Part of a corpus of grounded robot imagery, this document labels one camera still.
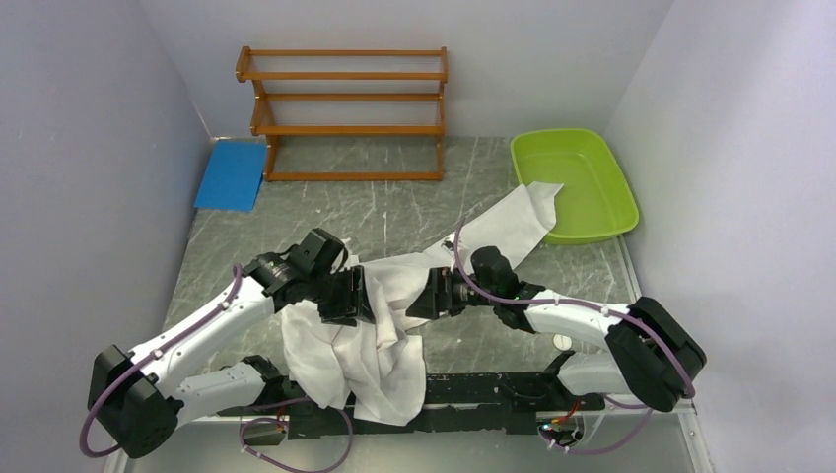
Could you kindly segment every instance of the gray marble floor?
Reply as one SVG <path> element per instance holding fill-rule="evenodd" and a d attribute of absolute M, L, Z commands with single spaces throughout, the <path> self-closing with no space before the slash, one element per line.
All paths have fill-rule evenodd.
<path fill-rule="evenodd" d="M 234 263 L 284 249 L 314 227 L 341 238 L 361 262 L 424 249 L 517 185 L 505 138 L 447 139 L 442 182 L 265 182 L 250 213 L 201 210 L 166 320 L 169 328 L 231 280 Z M 434 161 L 432 139 L 309 138 L 282 143 L 278 169 L 418 170 Z M 631 293 L 615 240 L 583 246 L 542 244 L 522 263 L 523 279 L 562 294 L 628 302 Z M 280 317 L 250 328 L 203 372 L 260 354 L 283 372 Z M 485 307 L 417 329 L 428 372 L 541 370 L 556 356 L 551 337 L 506 328 Z"/>

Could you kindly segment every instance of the towel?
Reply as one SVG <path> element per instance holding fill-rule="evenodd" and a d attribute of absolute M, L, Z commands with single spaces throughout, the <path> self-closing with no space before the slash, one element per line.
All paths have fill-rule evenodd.
<path fill-rule="evenodd" d="M 461 230 L 459 254 L 497 246 L 512 267 L 519 265 L 557 223 L 554 198 L 563 184 L 520 185 Z M 321 323 L 316 304 L 282 311 L 284 353 L 290 376 L 321 408 L 343 409 L 351 392 L 354 417 L 406 425 L 421 411 L 426 390 L 421 336 L 406 333 L 428 320 L 407 317 L 427 282 L 430 268 L 452 266 L 445 236 L 421 252 L 362 262 L 375 324 L 356 327 Z M 354 255 L 347 265 L 361 264 Z"/>

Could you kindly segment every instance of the lime green basin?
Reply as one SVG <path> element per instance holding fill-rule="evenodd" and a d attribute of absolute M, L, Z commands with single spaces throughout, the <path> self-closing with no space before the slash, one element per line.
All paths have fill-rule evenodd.
<path fill-rule="evenodd" d="M 543 241 L 583 244 L 629 232 L 639 209 L 603 139 L 583 129 L 539 130 L 511 142 L 520 183 L 563 183 L 554 199 L 557 225 Z"/>

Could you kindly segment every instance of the blue mat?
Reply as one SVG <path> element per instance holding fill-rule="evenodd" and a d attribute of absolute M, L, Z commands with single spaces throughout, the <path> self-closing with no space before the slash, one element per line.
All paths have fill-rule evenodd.
<path fill-rule="evenodd" d="M 251 211 L 266 159 L 266 145 L 219 141 L 203 173 L 194 206 L 198 209 Z"/>

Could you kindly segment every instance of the wooden shoe rack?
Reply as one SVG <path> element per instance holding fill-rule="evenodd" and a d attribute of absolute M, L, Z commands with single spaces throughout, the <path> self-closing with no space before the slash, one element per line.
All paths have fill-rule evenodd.
<path fill-rule="evenodd" d="M 253 58 L 273 57 L 399 57 L 437 56 L 438 70 L 414 71 L 262 71 L 255 66 Z M 250 49 L 244 46 L 236 66 L 239 82 L 252 82 L 255 92 L 255 106 L 249 131 L 252 136 L 264 136 L 267 140 L 267 162 L 264 177 L 275 180 L 442 180 L 444 176 L 443 140 L 446 130 L 444 87 L 448 79 L 447 49 L 437 50 L 306 50 L 306 49 Z M 432 93 L 268 93 L 267 81 L 433 81 L 438 90 Z M 276 122 L 273 106 L 283 101 L 434 101 L 437 104 L 436 122 L 431 125 L 283 125 Z M 423 135 L 436 138 L 436 169 L 429 172 L 276 172 L 274 166 L 282 136 L 312 135 Z"/>

